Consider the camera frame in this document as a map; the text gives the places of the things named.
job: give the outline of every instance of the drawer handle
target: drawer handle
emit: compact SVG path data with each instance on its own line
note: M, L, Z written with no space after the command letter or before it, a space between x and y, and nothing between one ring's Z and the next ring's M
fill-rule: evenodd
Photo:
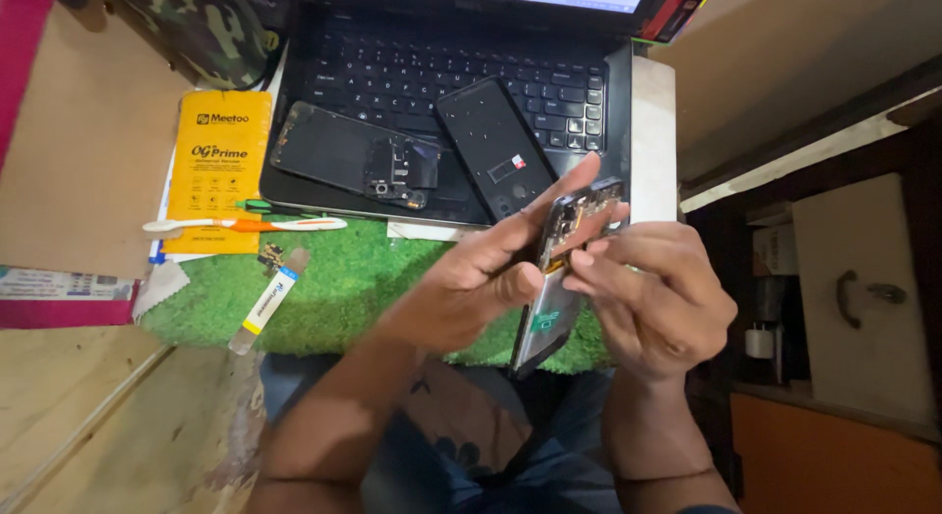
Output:
M844 275L840 276L840 279L837 280L837 311L840 312L841 317L844 321L847 321L847 324L854 328L855 330L860 329L860 320L851 315L851 311L848 310L847 304L847 282L849 280L856 280L857 272L853 269L849 269L844 272Z
M847 282L856 279L857 272L851 269L844 272L844 275L837 280L837 311L840 312L841 317L844 321L847 321L851 328L859 330L862 324L860 319L851 315L851 311L848 309L850 302L847 297ZM890 304L901 305L906 302L906 291L895 284L867 284L866 290L874 297Z

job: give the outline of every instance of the green artificial grass mat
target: green artificial grass mat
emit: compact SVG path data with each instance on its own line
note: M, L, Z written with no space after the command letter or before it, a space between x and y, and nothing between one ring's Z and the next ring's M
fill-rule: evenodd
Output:
M266 220L296 218L270 216ZM311 252L300 276L268 321L255 348L305 356L344 352L453 243L386 237L385 220L347 218L348 227L323 232L266 232L288 255ZM256 255L217 255L180 264L189 285L145 314L140 325L171 344L224 347L269 282ZM510 362L520 310L491 323L465 350L445 360L465 365ZM569 341L542 368L573 374L610 363L595 316L586 308Z

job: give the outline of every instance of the camouflage bag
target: camouflage bag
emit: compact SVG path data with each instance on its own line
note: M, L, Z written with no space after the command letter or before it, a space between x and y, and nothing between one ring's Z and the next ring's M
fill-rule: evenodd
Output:
M170 49L217 89L252 87L274 40L244 0L124 0Z

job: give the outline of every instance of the box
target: box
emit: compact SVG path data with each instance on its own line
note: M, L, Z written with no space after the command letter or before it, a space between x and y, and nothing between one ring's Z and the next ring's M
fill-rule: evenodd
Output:
M797 275L795 225L753 231L753 276Z

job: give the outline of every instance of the yellow package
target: yellow package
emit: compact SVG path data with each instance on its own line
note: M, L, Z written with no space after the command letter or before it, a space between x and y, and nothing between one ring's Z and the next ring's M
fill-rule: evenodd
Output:
M260 197L270 118L268 93L198 91L183 97L167 219L261 218L236 202ZM254 254L258 237L256 232L185 228L182 237L164 241L164 252Z

